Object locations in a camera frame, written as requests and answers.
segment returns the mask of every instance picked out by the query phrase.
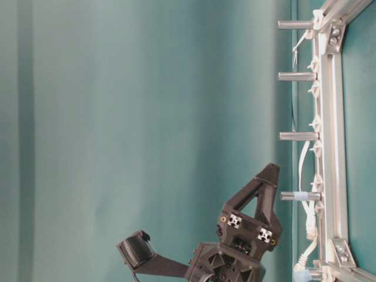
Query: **metal standoff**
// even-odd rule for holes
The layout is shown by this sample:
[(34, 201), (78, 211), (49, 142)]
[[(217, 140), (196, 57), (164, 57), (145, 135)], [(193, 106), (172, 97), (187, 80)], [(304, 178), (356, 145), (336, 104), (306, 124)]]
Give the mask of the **metal standoff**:
[(280, 140), (285, 141), (316, 141), (317, 132), (280, 132)]
[(278, 80), (283, 81), (315, 81), (317, 74), (312, 72), (279, 72)]
[(323, 281), (323, 272), (320, 269), (308, 268), (308, 271), (310, 272), (312, 280)]
[(320, 201), (319, 192), (281, 192), (282, 201)]
[(278, 21), (278, 29), (313, 29), (312, 21)]

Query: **green wall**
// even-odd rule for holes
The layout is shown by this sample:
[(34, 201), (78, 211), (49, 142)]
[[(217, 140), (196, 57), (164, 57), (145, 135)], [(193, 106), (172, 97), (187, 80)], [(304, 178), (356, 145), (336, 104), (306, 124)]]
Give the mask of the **green wall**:
[[(3, 2), (1, 280), (130, 281), (115, 245), (139, 229), (187, 263), (268, 162), (291, 188), (290, 1)], [(290, 281), (276, 210), (265, 281)]]
[(376, 2), (350, 23), (343, 48), (349, 235), (358, 265), (376, 274)]

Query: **metal rod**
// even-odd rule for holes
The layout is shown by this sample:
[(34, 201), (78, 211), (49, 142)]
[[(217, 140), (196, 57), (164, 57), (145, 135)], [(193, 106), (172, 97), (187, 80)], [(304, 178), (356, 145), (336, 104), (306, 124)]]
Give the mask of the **metal rod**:
[(278, 80), (283, 81), (315, 81), (317, 74), (312, 72), (279, 72)]
[(320, 201), (319, 192), (281, 192), (282, 201)]
[(316, 141), (318, 140), (318, 133), (316, 132), (280, 132), (280, 140)]
[(278, 29), (312, 29), (312, 21), (278, 21)]

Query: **black 3d-printed part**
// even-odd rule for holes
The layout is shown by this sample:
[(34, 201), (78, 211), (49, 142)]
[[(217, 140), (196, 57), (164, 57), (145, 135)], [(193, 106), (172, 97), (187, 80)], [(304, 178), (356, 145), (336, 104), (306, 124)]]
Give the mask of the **black 3d-printed part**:
[[(260, 260), (265, 251), (273, 251), (282, 233), (273, 212), (278, 173), (278, 166), (268, 164), (224, 204), (216, 230), (220, 243), (199, 244), (189, 267), (155, 253), (143, 231), (120, 242), (117, 247), (135, 280), (136, 273), (143, 273), (190, 282), (261, 282), (265, 268)], [(254, 217), (242, 213), (256, 198)]]
[(153, 257), (149, 246), (138, 234), (124, 240), (122, 247), (125, 248), (124, 253), (133, 268), (139, 267)]

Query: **teal backdrop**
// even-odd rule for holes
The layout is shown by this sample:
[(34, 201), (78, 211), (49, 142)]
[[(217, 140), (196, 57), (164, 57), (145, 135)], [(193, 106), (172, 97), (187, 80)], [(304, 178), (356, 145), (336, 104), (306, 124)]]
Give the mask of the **teal backdrop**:
[[(1, 281), (131, 281), (115, 245), (135, 230), (187, 263), (268, 162), (291, 189), (289, 0), (1, 6)], [(276, 212), (266, 282), (291, 281)]]
[(376, 275), (376, 2), (347, 30), (343, 47), (350, 244), (358, 265)]

